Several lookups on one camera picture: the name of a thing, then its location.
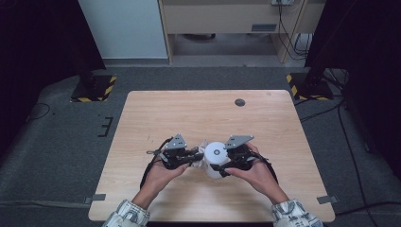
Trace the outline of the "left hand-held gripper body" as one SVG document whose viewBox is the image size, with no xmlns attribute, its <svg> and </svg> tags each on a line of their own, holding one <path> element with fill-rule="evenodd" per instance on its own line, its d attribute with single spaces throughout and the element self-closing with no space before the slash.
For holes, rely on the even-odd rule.
<svg viewBox="0 0 401 227">
<path fill-rule="evenodd" d="M 167 169 L 176 169 L 188 164 L 190 159 L 186 151 L 187 144 L 180 133 L 170 137 L 161 145 L 160 157 Z"/>
</svg>

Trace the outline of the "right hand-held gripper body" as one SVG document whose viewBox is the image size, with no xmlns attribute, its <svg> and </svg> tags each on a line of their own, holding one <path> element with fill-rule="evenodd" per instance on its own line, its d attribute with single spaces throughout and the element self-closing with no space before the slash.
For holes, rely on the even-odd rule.
<svg viewBox="0 0 401 227">
<path fill-rule="evenodd" d="M 225 144 L 230 161 L 223 167 L 235 167 L 241 170 L 251 169 L 253 160 L 260 157 L 258 153 L 251 151 L 246 145 L 251 140 L 253 140 L 252 135 L 231 135 Z"/>
</svg>

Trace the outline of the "white round lamp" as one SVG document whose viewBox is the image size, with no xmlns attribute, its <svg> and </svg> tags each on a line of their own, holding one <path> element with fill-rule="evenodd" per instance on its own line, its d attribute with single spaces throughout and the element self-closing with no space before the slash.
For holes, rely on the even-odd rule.
<svg viewBox="0 0 401 227">
<path fill-rule="evenodd" d="M 218 171 L 211 168 L 211 165 L 222 166 L 229 162 L 227 149 L 221 142 L 212 142 L 208 144 L 204 150 L 204 169 L 206 174 L 212 179 L 221 177 Z"/>
</svg>

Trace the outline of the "person's left hand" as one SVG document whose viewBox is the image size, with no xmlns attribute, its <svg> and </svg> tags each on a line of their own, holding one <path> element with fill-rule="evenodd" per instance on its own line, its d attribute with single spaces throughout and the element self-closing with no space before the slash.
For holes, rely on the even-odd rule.
<svg viewBox="0 0 401 227">
<path fill-rule="evenodd" d="M 188 164 L 184 164 L 176 169 L 167 169 L 161 161 L 155 162 L 140 192 L 144 193 L 149 200 L 154 200 L 173 179 L 181 176 L 187 168 Z"/>
</svg>

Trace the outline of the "person's right hand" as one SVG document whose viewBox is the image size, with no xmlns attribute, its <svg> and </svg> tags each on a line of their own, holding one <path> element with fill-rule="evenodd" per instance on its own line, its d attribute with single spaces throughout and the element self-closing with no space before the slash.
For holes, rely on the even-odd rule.
<svg viewBox="0 0 401 227">
<path fill-rule="evenodd" d="M 267 165 L 258 159 L 253 161 L 253 166 L 249 170 L 230 167 L 225 171 L 249 183 L 257 192 L 265 195 L 272 204 L 288 201 L 287 194 L 275 181 Z"/>
</svg>

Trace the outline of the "striped black stand base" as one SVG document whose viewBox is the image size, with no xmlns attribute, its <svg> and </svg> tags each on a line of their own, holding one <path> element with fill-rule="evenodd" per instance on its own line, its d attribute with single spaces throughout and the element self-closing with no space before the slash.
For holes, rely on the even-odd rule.
<svg viewBox="0 0 401 227">
<path fill-rule="evenodd" d="M 311 79 L 308 73 L 290 73 L 286 79 L 296 100 L 329 100 L 334 97 L 326 81 Z"/>
<path fill-rule="evenodd" d="M 105 101 L 115 84 L 116 77 L 111 75 L 94 76 L 94 81 L 85 84 L 81 79 L 71 95 L 72 102 Z"/>
</svg>

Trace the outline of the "wooden cabinet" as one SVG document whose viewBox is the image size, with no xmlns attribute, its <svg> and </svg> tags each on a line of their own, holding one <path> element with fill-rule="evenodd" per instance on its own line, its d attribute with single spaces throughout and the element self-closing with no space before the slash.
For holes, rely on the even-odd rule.
<svg viewBox="0 0 401 227">
<path fill-rule="evenodd" d="M 271 35 L 279 62 L 289 58 L 298 34 L 315 31 L 327 0 L 295 0 L 272 6 L 270 0 L 158 0 L 167 55 L 179 34 Z"/>
</svg>

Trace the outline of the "white panel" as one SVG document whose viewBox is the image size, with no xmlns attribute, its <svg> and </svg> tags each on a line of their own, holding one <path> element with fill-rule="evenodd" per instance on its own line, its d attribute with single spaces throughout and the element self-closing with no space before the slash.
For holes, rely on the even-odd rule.
<svg viewBox="0 0 401 227">
<path fill-rule="evenodd" d="M 78 0 L 103 59 L 166 59 L 158 0 Z"/>
</svg>

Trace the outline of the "black curtain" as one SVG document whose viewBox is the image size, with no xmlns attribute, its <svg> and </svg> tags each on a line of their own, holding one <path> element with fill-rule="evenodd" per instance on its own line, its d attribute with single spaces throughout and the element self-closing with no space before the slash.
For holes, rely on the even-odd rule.
<svg viewBox="0 0 401 227">
<path fill-rule="evenodd" d="M 401 180 L 401 0 L 326 0 L 305 65 L 348 72 L 354 117 Z"/>
<path fill-rule="evenodd" d="M 0 157 L 44 87 L 104 67 L 78 0 L 0 0 Z"/>
</svg>

